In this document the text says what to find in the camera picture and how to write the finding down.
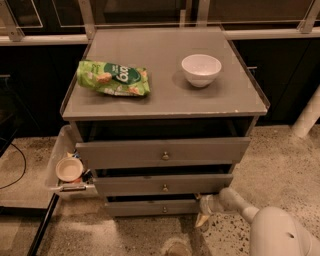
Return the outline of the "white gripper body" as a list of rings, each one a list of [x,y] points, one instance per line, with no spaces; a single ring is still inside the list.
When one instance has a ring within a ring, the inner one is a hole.
[[[200,210],[204,215],[213,215],[220,212],[222,206],[218,195],[205,195],[200,199]]]

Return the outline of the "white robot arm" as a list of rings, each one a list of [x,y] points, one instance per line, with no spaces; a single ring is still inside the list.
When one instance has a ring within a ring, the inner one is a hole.
[[[238,212],[250,225],[250,256],[320,256],[320,240],[291,214],[272,206],[259,209],[230,187],[199,196],[195,226],[215,213],[228,212]]]

